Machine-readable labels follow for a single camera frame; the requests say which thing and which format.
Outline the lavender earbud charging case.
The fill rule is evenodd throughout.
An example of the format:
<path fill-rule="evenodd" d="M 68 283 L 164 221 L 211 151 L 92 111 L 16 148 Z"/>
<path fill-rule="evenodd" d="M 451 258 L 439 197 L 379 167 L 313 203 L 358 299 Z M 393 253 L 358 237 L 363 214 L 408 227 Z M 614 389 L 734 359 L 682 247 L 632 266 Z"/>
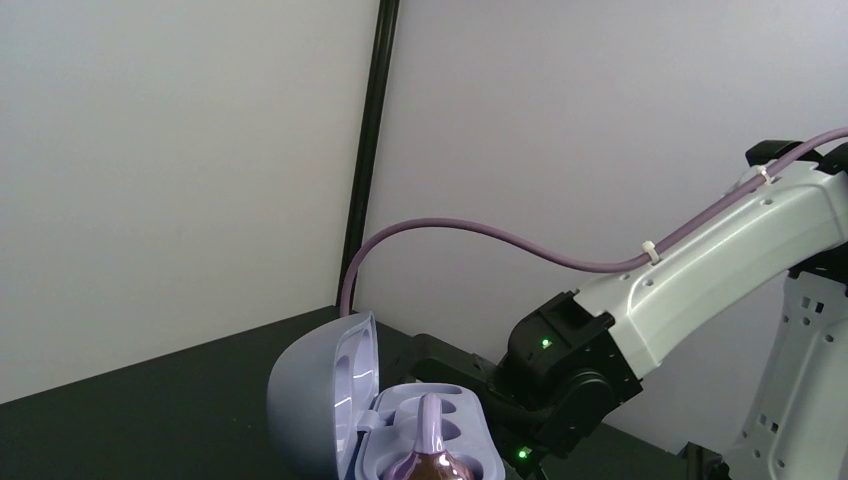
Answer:
<path fill-rule="evenodd" d="M 382 389 L 376 322 L 370 313 L 333 320 L 300 337 L 276 360 L 267 385 L 272 443 L 303 479 L 386 479 L 414 450 L 421 397 L 441 402 L 448 454 L 476 479 L 506 469 L 471 390 L 445 383 Z"/>

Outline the purple earbud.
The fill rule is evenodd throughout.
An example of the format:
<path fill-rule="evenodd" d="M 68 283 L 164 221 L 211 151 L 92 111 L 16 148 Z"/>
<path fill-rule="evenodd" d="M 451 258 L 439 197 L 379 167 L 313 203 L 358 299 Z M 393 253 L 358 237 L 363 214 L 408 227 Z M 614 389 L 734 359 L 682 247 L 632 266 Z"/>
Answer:
<path fill-rule="evenodd" d="M 443 409 L 436 394 L 425 394 L 418 404 L 416 432 L 411 451 L 384 473 L 384 479 L 439 480 L 474 479 L 470 467 L 445 447 L 442 428 Z"/>

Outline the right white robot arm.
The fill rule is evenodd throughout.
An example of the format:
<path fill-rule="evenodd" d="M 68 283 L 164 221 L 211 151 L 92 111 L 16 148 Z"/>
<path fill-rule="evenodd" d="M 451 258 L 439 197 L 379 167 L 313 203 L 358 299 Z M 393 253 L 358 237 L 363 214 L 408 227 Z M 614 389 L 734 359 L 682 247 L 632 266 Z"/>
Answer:
<path fill-rule="evenodd" d="M 784 275 L 755 399 L 710 479 L 836 479 L 847 457 L 847 148 L 805 153 L 769 184 L 627 273 L 556 295 L 520 320 L 498 363 L 419 334 L 393 383 L 472 390 L 519 474 L 566 457 L 699 327 Z"/>

